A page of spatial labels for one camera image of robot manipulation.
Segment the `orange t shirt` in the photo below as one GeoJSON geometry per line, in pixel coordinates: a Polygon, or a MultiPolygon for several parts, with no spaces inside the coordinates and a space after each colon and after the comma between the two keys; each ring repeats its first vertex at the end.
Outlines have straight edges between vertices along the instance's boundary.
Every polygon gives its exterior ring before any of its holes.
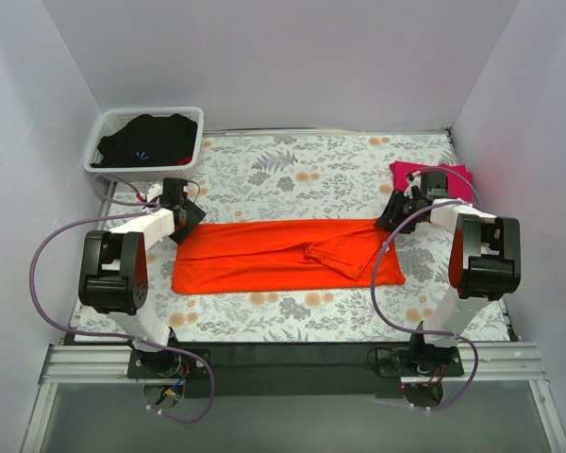
{"type": "Polygon", "coordinates": [[[176,251],[178,294],[402,285],[394,250],[372,219],[311,219],[198,226],[176,251]]]}

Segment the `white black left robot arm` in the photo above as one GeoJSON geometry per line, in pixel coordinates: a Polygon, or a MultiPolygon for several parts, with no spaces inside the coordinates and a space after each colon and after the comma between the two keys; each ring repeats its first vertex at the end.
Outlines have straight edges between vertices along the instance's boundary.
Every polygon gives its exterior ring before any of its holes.
{"type": "Polygon", "coordinates": [[[189,199],[191,183],[166,177],[142,199],[157,203],[147,213],[110,230],[93,230],[84,241],[78,298],[105,314],[129,337],[138,363],[160,377],[181,373],[183,359],[170,349],[176,336],[147,301],[147,252],[166,239],[183,243],[205,213],[189,199]]]}

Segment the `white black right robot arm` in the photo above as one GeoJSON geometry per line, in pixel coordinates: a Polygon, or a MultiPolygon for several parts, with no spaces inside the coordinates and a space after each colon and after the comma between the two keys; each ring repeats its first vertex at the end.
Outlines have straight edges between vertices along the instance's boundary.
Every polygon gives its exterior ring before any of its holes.
{"type": "Polygon", "coordinates": [[[517,219],[483,212],[450,194],[452,170],[422,167],[408,173],[408,186],[393,191],[376,226],[394,237],[409,234],[421,222],[452,233],[449,288],[434,313],[416,328],[407,328],[405,343],[370,353],[383,378],[460,377],[464,370],[459,337],[490,303],[514,293],[521,282],[521,226],[517,219]]]}

